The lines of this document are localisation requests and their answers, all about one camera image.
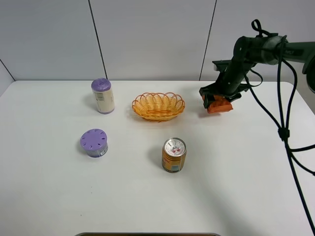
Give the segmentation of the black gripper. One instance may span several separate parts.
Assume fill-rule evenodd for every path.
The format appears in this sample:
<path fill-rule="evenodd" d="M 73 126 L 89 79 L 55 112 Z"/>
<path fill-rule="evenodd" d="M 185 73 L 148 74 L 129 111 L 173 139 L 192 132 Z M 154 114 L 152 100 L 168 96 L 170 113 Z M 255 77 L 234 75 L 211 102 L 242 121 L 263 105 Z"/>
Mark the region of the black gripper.
<path fill-rule="evenodd" d="M 203 107 L 209 108 L 216 101 L 214 95 L 226 96 L 228 102 L 233 102 L 242 97 L 242 91 L 249 89 L 248 84 L 242 84 L 245 78 L 242 61 L 231 59 L 228 67 L 224 72 L 219 73 L 216 81 L 199 90 L 203 100 Z"/>

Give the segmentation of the dark green robot arm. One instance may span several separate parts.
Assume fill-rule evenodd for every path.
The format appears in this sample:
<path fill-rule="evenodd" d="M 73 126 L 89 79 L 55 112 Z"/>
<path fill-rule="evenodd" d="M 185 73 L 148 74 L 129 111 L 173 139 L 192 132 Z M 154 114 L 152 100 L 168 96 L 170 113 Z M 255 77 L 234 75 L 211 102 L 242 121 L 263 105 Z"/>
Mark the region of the dark green robot arm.
<path fill-rule="evenodd" d="M 249 89 L 241 81 L 259 63 L 276 65 L 284 60 L 302 63 L 302 73 L 306 75 L 309 89 L 314 91 L 315 43 L 285 40 L 282 47 L 282 40 L 282 36 L 240 37 L 234 45 L 231 60 L 213 61 L 220 73 L 214 83 L 199 90 L 204 108 L 210 111 L 218 97 L 223 97 L 228 102 L 241 98 L 241 92 Z"/>

